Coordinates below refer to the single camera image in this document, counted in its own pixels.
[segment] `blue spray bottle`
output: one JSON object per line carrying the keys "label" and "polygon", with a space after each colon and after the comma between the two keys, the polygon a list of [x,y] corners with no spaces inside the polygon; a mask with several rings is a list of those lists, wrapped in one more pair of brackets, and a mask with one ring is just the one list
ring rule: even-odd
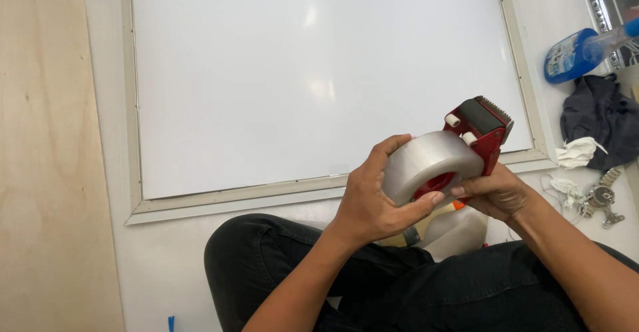
{"label": "blue spray bottle", "polygon": [[549,83],[576,79],[595,69],[619,47],[639,36],[639,18],[603,34],[583,29],[553,46],[544,62],[544,75]]}

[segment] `whiteboard frame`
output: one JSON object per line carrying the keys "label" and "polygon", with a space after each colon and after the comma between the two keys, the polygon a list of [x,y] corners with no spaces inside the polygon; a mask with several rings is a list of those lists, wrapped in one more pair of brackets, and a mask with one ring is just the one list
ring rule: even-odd
{"label": "whiteboard frame", "polygon": [[[520,26],[513,0],[500,0],[502,20],[509,41],[511,57],[518,75],[518,86],[529,123],[533,148],[502,154],[499,161],[514,172],[556,167],[556,156],[547,128],[545,115],[538,108],[528,62],[525,56]],[[135,29],[132,0],[121,0],[124,52],[124,89],[126,95],[126,130],[131,197],[131,217],[125,224],[161,221],[192,215],[247,210],[266,206],[285,205],[341,197],[347,174],[309,178],[306,180],[270,183],[237,189],[202,192],[185,196],[144,199],[140,168],[139,116],[137,108],[137,66],[135,57]],[[192,211],[186,207],[212,205]]]}

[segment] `bottle label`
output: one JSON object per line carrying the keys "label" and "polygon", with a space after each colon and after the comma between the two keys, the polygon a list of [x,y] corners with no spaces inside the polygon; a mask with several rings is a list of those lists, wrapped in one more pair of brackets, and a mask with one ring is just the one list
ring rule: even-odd
{"label": "bottle label", "polygon": [[579,33],[571,35],[548,52],[546,69],[550,77],[568,72],[574,66],[574,49],[578,35]]}

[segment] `duct tape roll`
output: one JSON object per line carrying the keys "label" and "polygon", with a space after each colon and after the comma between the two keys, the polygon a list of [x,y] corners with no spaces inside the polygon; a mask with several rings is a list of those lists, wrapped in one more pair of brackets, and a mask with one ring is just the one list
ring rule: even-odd
{"label": "duct tape roll", "polygon": [[479,176],[484,160],[451,131],[435,131],[413,139],[388,157],[381,190],[398,206],[410,202],[427,181],[449,176],[440,190],[446,196],[438,207],[450,204],[451,187]]}

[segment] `fingernail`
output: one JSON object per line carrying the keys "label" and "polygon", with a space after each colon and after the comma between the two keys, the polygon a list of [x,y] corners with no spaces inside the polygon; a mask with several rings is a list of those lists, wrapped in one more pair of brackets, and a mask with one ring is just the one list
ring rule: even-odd
{"label": "fingernail", "polygon": [[466,190],[464,190],[463,186],[455,186],[451,189],[451,195],[455,197],[464,196]]}
{"label": "fingernail", "polygon": [[436,204],[440,203],[441,201],[443,201],[443,197],[444,197],[443,193],[437,192],[435,194],[435,196],[433,196],[433,204],[436,205]]}

